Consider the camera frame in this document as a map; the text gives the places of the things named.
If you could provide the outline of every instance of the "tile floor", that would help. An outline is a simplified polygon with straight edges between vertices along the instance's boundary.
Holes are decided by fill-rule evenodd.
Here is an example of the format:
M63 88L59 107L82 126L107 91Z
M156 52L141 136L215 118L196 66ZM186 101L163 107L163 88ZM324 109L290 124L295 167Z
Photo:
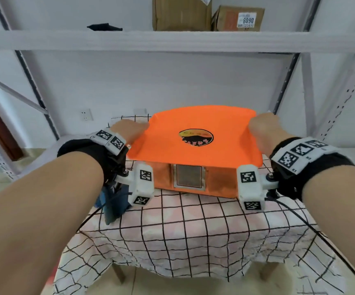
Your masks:
M8 186L10 180L0 174L0 191ZM355 277L347 267L339 262L342 273L347 279L347 295L355 295ZM289 263L278 267L269 281L264 283L259 278L261 264L255 263L241 280L227 283L214 278L165 278L159 277L141 268L122 266L126 280L122 285L116 283L112 269L94 283L87 295L295 295L294 278L297 273ZM52 287L46 286L42 295L51 295Z

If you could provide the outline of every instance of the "forearm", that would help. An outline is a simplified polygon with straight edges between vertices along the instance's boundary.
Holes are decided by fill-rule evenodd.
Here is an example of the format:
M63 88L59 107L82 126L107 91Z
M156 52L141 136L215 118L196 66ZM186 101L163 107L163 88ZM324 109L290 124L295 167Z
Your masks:
M0 192L0 294L40 294L103 178L92 157L73 152Z
M303 202L355 267L355 167L338 166L314 176L304 186Z

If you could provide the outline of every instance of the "checkered tablecloth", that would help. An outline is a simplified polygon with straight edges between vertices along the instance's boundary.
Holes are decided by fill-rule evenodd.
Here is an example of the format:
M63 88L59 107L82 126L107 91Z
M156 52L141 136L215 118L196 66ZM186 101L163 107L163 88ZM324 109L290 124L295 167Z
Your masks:
M42 154L26 174L56 157L66 136ZM260 173L271 169L265 160ZM310 224L304 205L280 200ZM54 293L81 295L112 264L142 267L166 277L244 276L251 262L291 259L298 273L298 294L341 294L343 277L334 253L292 212L274 202L265 212L244 213L236 199L155 191L145 208L134 207L110 225L94 215L67 244L54 282Z

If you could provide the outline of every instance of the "power outlet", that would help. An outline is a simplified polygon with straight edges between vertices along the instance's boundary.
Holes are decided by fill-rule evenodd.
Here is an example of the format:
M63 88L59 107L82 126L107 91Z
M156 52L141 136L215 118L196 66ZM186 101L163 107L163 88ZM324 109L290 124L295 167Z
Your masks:
M93 116L90 109L83 109L80 111L80 118L82 121L93 121Z

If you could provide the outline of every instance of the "black and yellow logo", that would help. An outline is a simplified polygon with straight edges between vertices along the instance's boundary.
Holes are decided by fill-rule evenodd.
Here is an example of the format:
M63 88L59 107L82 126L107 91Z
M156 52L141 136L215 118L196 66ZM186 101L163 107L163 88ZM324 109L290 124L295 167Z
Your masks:
M213 141L213 134L205 129L186 129L179 133L183 142L193 146L208 145Z

